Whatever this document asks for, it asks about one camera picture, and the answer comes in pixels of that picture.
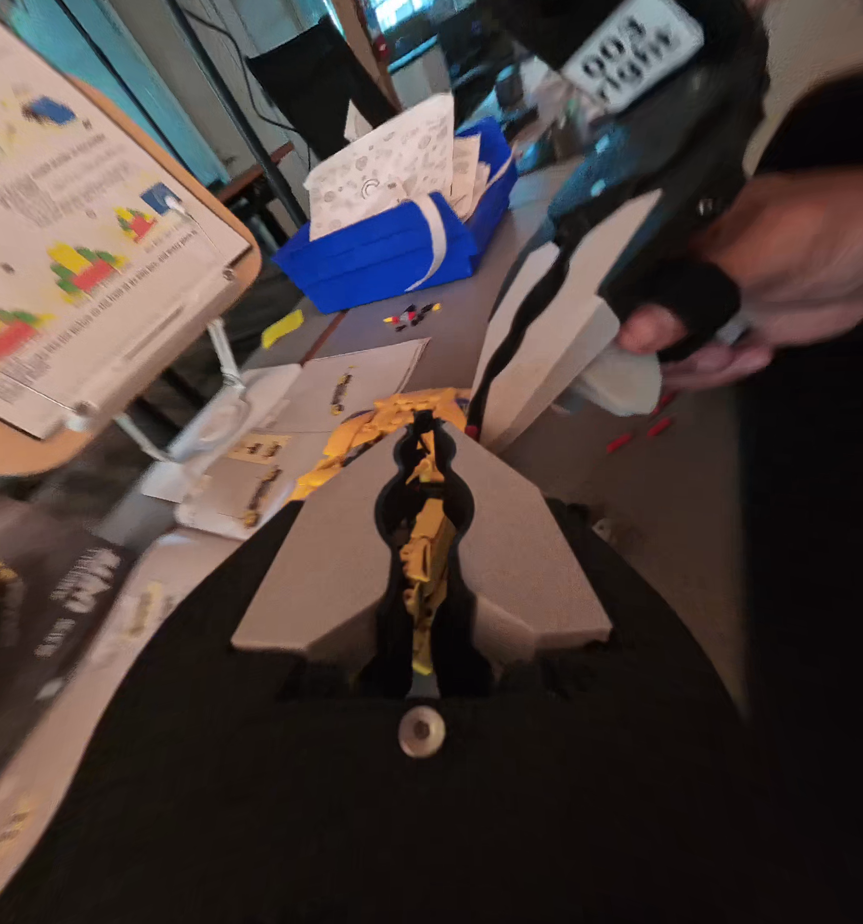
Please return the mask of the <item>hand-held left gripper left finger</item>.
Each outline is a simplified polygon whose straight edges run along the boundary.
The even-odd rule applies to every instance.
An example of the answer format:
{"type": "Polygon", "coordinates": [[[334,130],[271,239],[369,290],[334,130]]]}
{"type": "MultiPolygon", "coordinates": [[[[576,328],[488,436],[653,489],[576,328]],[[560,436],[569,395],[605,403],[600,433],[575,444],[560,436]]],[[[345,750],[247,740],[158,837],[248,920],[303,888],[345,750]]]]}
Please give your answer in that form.
{"type": "Polygon", "coordinates": [[[412,684],[399,540],[412,514],[409,424],[302,502],[237,629],[240,652],[294,655],[367,687],[412,684]]]}

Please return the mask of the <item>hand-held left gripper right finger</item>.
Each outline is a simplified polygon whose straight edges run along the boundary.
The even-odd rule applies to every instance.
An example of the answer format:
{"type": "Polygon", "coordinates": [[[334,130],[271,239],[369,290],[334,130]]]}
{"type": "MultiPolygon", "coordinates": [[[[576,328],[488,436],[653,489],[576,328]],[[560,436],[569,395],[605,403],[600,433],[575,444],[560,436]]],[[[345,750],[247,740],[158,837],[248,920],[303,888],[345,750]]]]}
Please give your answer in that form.
{"type": "Polygon", "coordinates": [[[610,640],[610,618],[541,490],[451,423],[438,424],[456,533],[438,607],[438,678],[492,679],[540,655],[610,640]]]}

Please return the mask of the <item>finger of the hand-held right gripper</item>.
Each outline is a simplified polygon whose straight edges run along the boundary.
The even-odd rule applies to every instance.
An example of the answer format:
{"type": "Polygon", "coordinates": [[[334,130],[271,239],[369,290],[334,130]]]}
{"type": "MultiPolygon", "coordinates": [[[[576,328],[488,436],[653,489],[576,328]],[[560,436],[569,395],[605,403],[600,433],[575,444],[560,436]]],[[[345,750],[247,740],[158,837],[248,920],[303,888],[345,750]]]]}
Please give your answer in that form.
{"type": "Polygon", "coordinates": [[[660,195],[649,191],[625,202],[577,242],[553,241],[569,254],[567,277],[491,387],[485,447],[493,454],[513,443],[618,334],[620,322],[598,290],[660,195]]]}
{"type": "Polygon", "coordinates": [[[549,241],[527,254],[495,305],[479,355],[471,395],[471,433],[483,433],[496,377],[518,352],[527,330],[551,306],[566,280],[569,254],[549,241]]]}

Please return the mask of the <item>yellow toy brick car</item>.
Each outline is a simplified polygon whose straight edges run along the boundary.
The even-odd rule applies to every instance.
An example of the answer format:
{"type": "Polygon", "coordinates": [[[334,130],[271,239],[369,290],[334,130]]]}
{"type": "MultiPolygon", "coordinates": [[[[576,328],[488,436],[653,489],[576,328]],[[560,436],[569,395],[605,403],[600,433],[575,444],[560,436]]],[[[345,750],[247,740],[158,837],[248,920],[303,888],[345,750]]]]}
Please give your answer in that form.
{"type": "MultiPolygon", "coordinates": [[[[470,393],[453,387],[400,393],[375,401],[371,408],[341,422],[330,434],[322,459],[296,480],[288,501],[302,501],[338,474],[356,455],[382,438],[413,422],[414,415],[429,411],[463,431],[470,393]]],[[[417,442],[419,459],[406,484],[412,500],[420,500],[416,513],[404,516],[411,528],[408,539],[396,541],[405,578],[403,602],[413,619],[413,669],[419,676],[433,674],[430,632],[438,607],[446,596],[446,556],[456,530],[444,514],[441,492],[444,477],[438,468],[432,436],[417,442]]]]}

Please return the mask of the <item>scattered coloured brick pieces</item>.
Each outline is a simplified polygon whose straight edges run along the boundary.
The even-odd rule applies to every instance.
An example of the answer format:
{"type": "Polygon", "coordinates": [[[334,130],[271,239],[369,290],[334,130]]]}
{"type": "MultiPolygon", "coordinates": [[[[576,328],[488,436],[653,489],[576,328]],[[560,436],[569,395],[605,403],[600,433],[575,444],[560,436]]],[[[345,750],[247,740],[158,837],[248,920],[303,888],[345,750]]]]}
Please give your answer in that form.
{"type": "Polygon", "coordinates": [[[386,317],[383,323],[395,333],[403,333],[419,326],[425,317],[441,310],[440,302],[430,302],[420,306],[412,305],[398,314],[386,317]]]}

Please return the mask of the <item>loose small brick pieces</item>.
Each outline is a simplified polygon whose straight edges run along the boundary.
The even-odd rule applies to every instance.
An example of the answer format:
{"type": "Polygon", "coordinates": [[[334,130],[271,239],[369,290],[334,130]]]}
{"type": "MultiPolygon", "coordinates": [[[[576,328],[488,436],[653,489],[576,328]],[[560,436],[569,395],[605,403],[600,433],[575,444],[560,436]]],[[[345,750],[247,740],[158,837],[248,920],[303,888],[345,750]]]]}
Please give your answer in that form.
{"type": "Polygon", "coordinates": [[[675,423],[672,405],[678,399],[678,392],[668,392],[657,400],[655,407],[648,413],[645,422],[635,429],[622,433],[606,445],[606,454],[613,455],[638,441],[652,441],[667,433],[675,423]]]}

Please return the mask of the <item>open instruction booklet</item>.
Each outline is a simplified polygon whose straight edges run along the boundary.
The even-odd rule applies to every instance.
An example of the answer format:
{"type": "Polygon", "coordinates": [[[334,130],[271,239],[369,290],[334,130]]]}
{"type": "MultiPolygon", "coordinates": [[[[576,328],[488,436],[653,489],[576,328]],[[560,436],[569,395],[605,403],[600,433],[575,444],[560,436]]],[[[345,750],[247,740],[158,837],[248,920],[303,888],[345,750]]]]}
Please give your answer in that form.
{"type": "Polygon", "coordinates": [[[139,488],[177,509],[180,528],[136,561],[102,627],[20,749],[0,774],[0,893],[63,802],[102,714],[167,617],[250,538],[245,504],[283,467],[258,503],[263,526],[316,465],[321,438],[356,411],[408,383],[426,340],[255,369],[245,404],[222,388],[139,488]]]}

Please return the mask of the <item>blue plastic bin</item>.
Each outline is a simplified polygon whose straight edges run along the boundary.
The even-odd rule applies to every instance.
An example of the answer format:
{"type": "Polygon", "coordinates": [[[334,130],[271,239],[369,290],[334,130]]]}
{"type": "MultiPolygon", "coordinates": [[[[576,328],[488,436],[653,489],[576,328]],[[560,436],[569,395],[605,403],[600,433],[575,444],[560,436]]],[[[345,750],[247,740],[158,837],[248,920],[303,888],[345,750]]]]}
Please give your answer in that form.
{"type": "Polygon", "coordinates": [[[271,262],[322,314],[473,275],[508,213],[518,172],[494,117],[477,121],[457,137],[477,137],[483,164],[494,170],[466,220],[433,192],[313,241],[310,226],[304,225],[271,262]]]}

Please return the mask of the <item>patterned paper bag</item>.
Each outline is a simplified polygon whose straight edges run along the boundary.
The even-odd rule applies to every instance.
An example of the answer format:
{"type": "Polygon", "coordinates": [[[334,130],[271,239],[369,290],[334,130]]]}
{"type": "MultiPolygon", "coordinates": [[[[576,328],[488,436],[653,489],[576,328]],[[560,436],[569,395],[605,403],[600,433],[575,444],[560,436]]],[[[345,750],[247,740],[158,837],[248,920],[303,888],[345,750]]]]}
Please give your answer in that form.
{"type": "Polygon", "coordinates": [[[478,138],[457,133],[454,98],[439,92],[349,141],[304,183],[310,240],[433,192],[466,220],[494,170],[483,164],[478,138]]]}

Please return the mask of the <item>yellow tape strip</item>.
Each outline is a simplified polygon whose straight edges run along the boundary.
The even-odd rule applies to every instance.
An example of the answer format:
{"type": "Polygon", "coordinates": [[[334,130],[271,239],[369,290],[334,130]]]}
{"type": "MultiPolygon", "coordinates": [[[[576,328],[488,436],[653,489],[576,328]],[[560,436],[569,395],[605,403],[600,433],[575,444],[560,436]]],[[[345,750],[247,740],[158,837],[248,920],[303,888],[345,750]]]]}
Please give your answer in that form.
{"type": "Polygon", "coordinates": [[[263,350],[270,350],[277,341],[297,331],[304,323],[305,315],[301,308],[295,308],[284,317],[270,324],[261,332],[260,346],[263,350]]]}

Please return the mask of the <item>toy car box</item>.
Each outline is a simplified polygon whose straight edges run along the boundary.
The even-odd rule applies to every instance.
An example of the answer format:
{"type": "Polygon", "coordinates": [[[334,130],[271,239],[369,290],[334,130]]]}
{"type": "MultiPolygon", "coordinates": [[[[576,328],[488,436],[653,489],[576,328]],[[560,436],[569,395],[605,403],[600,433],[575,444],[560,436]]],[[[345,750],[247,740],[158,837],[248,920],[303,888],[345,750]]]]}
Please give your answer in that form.
{"type": "Polygon", "coordinates": [[[0,496],[0,774],[77,667],[136,557],[0,496]]]}

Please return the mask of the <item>black monitor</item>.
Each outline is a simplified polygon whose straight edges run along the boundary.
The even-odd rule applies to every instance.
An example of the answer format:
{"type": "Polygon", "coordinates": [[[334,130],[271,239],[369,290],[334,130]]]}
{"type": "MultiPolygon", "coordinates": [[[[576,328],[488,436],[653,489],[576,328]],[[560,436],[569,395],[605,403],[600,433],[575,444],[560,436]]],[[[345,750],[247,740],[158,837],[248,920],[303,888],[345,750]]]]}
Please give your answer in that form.
{"type": "Polygon", "coordinates": [[[266,97],[319,160],[348,144],[349,103],[371,129],[398,115],[327,15],[295,38],[245,62],[266,97]]]}

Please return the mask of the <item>black pole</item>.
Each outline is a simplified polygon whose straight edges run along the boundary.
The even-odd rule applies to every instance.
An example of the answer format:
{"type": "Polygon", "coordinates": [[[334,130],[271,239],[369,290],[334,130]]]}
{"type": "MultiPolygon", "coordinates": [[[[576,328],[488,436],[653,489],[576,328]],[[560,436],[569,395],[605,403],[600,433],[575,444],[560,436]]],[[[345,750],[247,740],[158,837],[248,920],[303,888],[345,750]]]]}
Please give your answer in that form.
{"type": "Polygon", "coordinates": [[[166,1],[164,4],[168,8],[172,20],[180,30],[183,40],[189,47],[194,62],[204,74],[207,84],[212,88],[221,107],[229,116],[233,126],[242,137],[245,145],[249,148],[252,156],[261,168],[261,172],[266,179],[270,191],[274,194],[277,201],[282,204],[293,227],[298,229],[308,220],[303,208],[296,199],[289,182],[275,164],[272,155],[261,142],[254,126],[247,119],[238,99],[235,98],[228,83],[219,73],[215,62],[206,51],[203,41],[194,31],[192,22],[196,20],[195,15],[189,13],[189,11],[178,2],[166,1]]]}

